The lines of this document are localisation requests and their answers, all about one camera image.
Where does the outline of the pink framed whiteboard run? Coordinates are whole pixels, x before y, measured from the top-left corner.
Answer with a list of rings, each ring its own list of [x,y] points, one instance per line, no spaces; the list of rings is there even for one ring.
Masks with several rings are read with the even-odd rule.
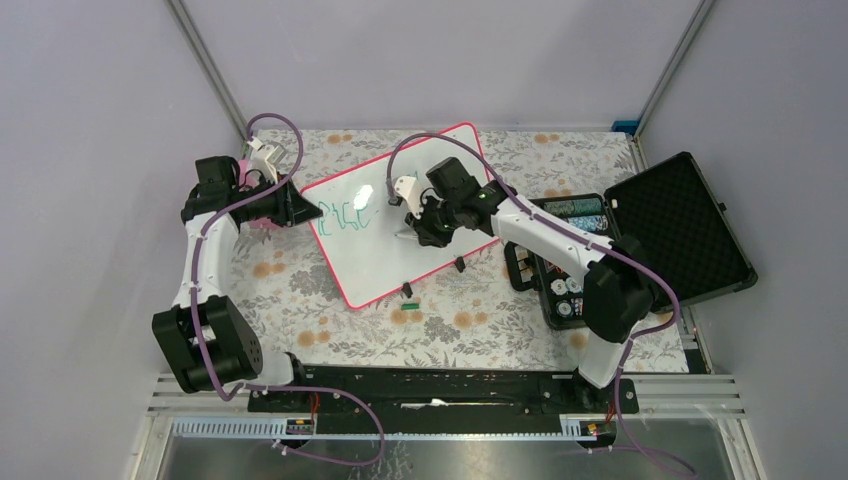
[[[428,188],[427,171],[456,157],[480,184],[491,179],[469,152],[482,149],[473,124],[457,124],[444,134],[444,140],[417,139],[396,156],[385,153],[302,188],[302,196],[323,211],[310,227],[350,308],[358,310],[494,243],[494,238],[467,229],[457,230],[445,248],[395,237],[396,232],[413,231],[404,222],[407,207],[388,204],[388,177],[413,176]]]

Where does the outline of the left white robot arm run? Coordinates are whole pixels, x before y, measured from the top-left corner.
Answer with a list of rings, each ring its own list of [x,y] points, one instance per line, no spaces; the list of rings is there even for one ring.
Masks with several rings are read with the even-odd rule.
[[[268,160],[215,156],[195,168],[198,181],[180,212],[188,246],[179,290],[172,306],[152,318],[153,335],[186,393],[217,391],[262,373],[258,337],[226,292],[242,227],[260,221],[294,227],[322,215]]]

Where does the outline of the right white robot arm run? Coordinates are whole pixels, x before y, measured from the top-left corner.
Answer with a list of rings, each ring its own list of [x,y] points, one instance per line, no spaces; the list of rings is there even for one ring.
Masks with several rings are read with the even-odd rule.
[[[634,328],[655,301],[657,279],[636,260],[639,242],[581,230],[499,178],[482,185],[455,157],[431,168],[426,178],[433,190],[429,197],[414,177],[388,183],[393,201],[406,204],[405,222],[420,245],[445,248],[456,230],[479,231],[525,248],[578,283],[590,335],[573,396],[583,410],[601,410],[613,398],[611,382],[622,368]]]

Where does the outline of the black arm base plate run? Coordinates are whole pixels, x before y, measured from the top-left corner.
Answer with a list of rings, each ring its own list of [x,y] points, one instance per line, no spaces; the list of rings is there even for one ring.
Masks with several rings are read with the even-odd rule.
[[[597,389],[571,372],[304,365],[296,391],[253,393],[251,413],[304,414],[320,434],[561,432],[563,415],[607,422],[639,411],[632,381]]]

